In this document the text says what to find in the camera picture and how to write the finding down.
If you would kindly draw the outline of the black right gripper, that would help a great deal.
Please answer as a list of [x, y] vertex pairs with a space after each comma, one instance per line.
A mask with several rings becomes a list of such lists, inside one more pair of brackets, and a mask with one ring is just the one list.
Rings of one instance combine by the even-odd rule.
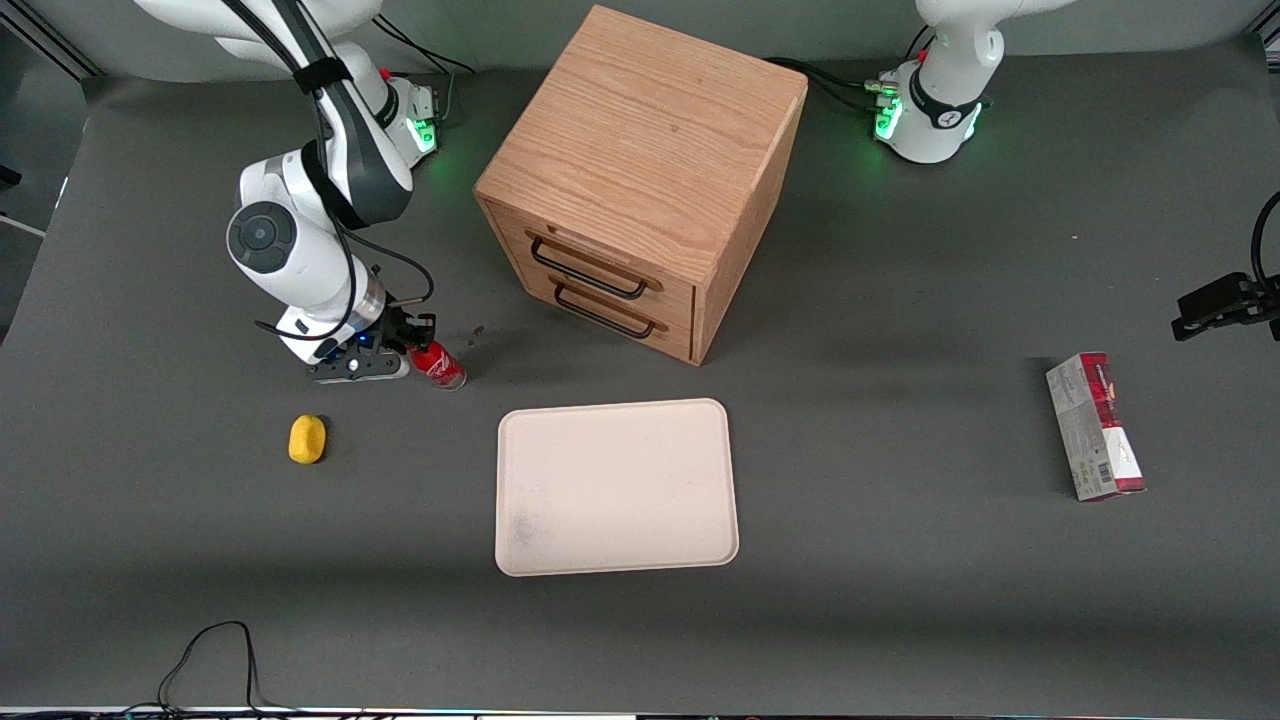
[[403, 307], [388, 307], [379, 319], [364, 329], [366, 354], [425, 354], [434, 342], [436, 316], [410, 315]]

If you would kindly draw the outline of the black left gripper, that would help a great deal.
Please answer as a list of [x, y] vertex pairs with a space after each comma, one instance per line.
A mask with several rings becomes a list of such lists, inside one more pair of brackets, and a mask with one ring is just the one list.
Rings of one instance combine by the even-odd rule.
[[1243, 272], [1229, 273], [1181, 296], [1178, 309], [1179, 315], [1171, 320], [1172, 337], [1178, 342], [1239, 322], [1243, 325], [1265, 323], [1272, 340], [1280, 341], [1279, 274], [1251, 281]]

